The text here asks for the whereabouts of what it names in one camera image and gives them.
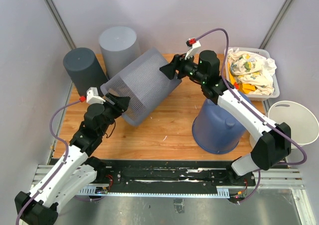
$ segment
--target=gray wall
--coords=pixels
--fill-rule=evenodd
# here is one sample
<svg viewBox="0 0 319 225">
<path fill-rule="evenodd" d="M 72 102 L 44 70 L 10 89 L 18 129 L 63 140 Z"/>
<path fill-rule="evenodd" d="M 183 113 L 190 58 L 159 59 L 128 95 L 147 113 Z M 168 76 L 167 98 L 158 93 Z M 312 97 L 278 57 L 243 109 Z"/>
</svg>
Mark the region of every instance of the gray wall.
<svg viewBox="0 0 319 225">
<path fill-rule="evenodd" d="M 318 0 L 295 0 L 266 50 L 276 60 L 281 95 L 276 101 L 298 102 L 319 118 Z M 306 164 L 300 166 L 312 209 L 319 222 L 319 140 L 304 146 Z M 293 151 L 290 160 L 302 156 Z"/>
<path fill-rule="evenodd" d="M 0 18 L 0 223 L 12 225 L 14 198 L 53 143 L 48 124 L 67 98 L 69 48 L 43 0 L 0 0 Z"/>
<path fill-rule="evenodd" d="M 259 47 L 285 0 L 53 0 L 78 47 L 100 53 L 98 36 L 113 25 L 136 30 L 142 51 L 185 52 L 185 41 L 224 27 L 230 45 Z M 224 51 L 220 33 L 201 40 L 204 49 Z"/>
</svg>

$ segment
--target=wood surface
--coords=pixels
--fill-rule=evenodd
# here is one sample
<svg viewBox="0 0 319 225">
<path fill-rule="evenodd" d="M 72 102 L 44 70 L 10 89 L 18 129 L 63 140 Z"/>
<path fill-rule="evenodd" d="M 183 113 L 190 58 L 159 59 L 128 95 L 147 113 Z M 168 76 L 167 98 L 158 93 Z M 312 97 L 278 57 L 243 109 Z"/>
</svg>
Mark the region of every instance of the wood surface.
<svg viewBox="0 0 319 225">
<path fill-rule="evenodd" d="M 164 54 L 164 57 L 170 62 L 173 54 Z M 97 58 L 105 70 L 102 55 L 97 54 Z M 223 55 L 219 54 L 218 58 L 222 62 Z M 73 88 L 70 102 L 78 99 L 79 95 Z M 234 160 L 249 153 L 248 132 L 245 132 L 233 151 L 223 155 L 208 153 L 195 143 L 191 133 L 192 123 L 204 100 L 200 85 L 184 78 L 140 126 L 133 127 L 121 117 L 118 118 L 113 135 L 103 139 L 93 156 L 101 159 Z M 254 102 L 254 105 L 264 113 L 261 102 Z M 87 107 L 87 103 L 79 103 L 67 109 L 61 138 L 69 142 L 83 120 Z M 58 142 L 53 157 L 60 158 L 64 149 L 64 145 Z"/>
</svg>

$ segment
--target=perforated plastic bin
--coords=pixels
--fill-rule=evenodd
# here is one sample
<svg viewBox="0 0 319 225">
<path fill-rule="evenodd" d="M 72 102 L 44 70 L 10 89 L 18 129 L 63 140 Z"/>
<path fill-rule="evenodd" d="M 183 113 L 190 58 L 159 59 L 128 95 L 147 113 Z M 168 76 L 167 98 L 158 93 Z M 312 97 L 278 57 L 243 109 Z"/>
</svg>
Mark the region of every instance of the perforated plastic bin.
<svg viewBox="0 0 319 225">
<path fill-rule="evenodd" d="M 142 121 L 181 83 L 177 78 L 170 80 L 160 67 L 168 62 L 152 48 L 121 70 L 101 86 L 103 94 L 130 97 L 128 110 L 123 114 L 125 121 L 138 126 Z"/>
<path fill-rule="evenodd" d="M 257 49 L 257 48 L 249 48 L 249 47 L 230 47 L 229 49 L 234 49 L 237 50 L 239 48 L 240 51 L 247 51 L 247 52 L 253 52 L 256 54 L 259 54 L 263 57 L 270 58 L 269 52 L 263 49 Z M 228 68 L 226 69 L 226 78 L 229 80 L 229 73 L 228 73 Z M 246 94 L 246 96 L 251 100 L 251 101 L 265 101 L 269 98 L 277 98 L 280 94 L 279 87 L 278 87 L 278 82 L 276 78 L 276 74 L 273 75 L 273 87 L 274 87 L 274 92 L 271 95 L 251 95 L 251 94 Z"/>
</svg>

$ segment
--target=blue bin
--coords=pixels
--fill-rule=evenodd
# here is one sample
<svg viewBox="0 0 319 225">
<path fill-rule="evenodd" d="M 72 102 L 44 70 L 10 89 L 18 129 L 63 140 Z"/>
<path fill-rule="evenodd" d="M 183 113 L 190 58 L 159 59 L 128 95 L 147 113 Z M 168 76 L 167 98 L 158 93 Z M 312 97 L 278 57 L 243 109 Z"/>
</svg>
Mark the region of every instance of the blue bin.
<svg viewBox="0 0 319 225">
<path fill-rule="evenodd" d="M 250 100 L 240 93 L 249 103 Z M 245 127 L 225 109 L 206 99 L 192 126 L 196 143 L 207 152 L 225 154 L 236 148 Z"/>
</svg>

